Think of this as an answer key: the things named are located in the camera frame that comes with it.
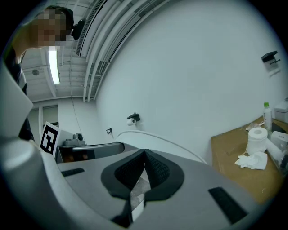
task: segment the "crumpled paper towel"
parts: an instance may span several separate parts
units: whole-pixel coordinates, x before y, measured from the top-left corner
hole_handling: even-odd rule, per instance
[[[250,169],[262,169],[264,170],[267,165],[267,154],[262,152],[256,152],[251,156],[238,156],[238,160],[235,162],[241,168],[247,167]]]

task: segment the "person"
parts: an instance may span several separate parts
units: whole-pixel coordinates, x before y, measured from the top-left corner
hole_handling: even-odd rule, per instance
[[[21,69],[21,62],[28,49],[56,46],[65,41],[73,29],[73,11],[59,6],[49,6],[29,23],[19,28],[4,53],[5,64],[22,91],[27,95],[27,83]],[[26,118],[19,137],[35,143],[30,124]]]

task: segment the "clear bottle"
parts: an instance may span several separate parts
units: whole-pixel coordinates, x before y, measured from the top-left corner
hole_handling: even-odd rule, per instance
[[[269,102],[264,103],[263,118],[265,129],[272,131],[272,110],[269,107]]]

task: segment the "wooden table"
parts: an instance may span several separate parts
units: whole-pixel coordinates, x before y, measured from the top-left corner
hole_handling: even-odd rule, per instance
[[[259,124],[262,121],[263,117],[260,117],[253,123]],[[288,133],[288,124],[277,120],[273,120],[273,122]],[[276,168],[269,154],[265,170],[240,168],[234,164],[238,160],[238,156],[246,150],[248,131],[245,128],[248,125],[211,137],[213,167],[245,188],[257,202],[264,203],[277,194],[284,177]]]

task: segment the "person's neck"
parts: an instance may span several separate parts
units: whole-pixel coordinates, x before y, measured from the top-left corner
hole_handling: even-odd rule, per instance
[[[20,60],[22,54],[27,49],[33,48],[29,30],[30,30],[29,25],[21,27],[12,41],[12,46],[16,53],[17,62]]]

